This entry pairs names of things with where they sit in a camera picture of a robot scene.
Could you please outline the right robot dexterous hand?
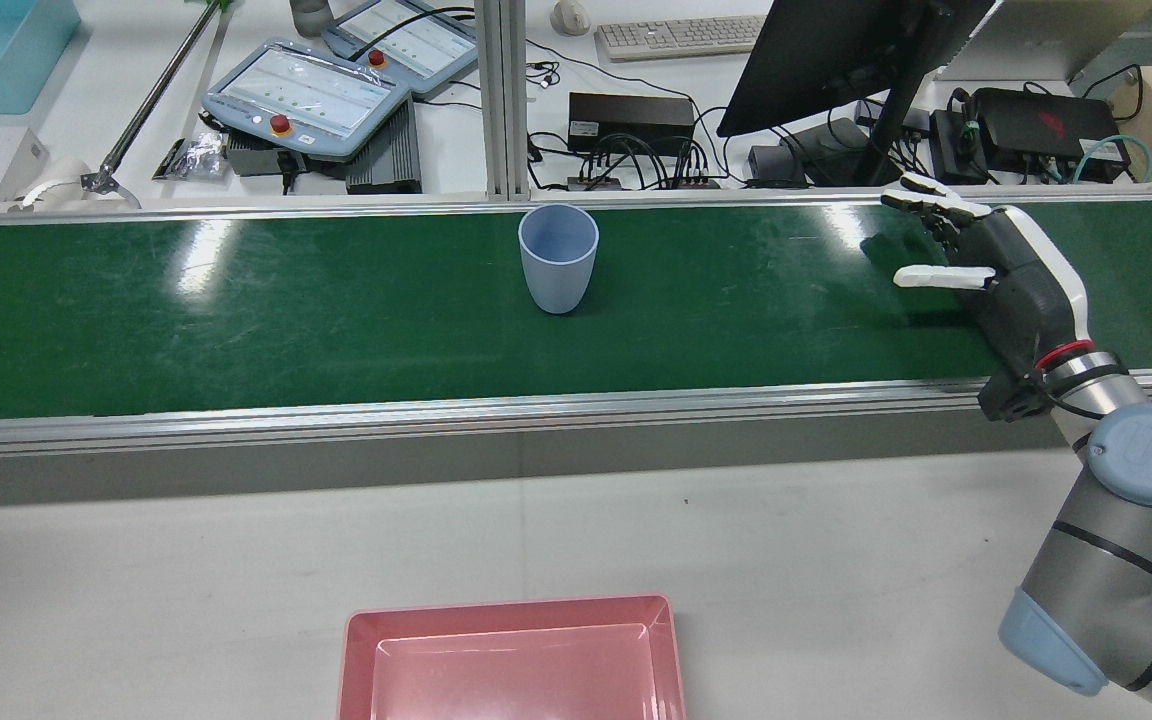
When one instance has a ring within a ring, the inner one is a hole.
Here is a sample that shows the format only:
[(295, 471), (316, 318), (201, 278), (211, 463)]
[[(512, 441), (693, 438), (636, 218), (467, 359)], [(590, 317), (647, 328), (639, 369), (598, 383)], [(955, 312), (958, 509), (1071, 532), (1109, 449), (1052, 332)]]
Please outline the right robot dexterous hand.
[(956, 291), (1011, 374), (1091, 350), (1082, 278), (1026, 211), (968, 200), (914, 173), (882, 188), (879, 200), (918, 217), (946, 258), (940, 265), (902, 266), (893, 283)]

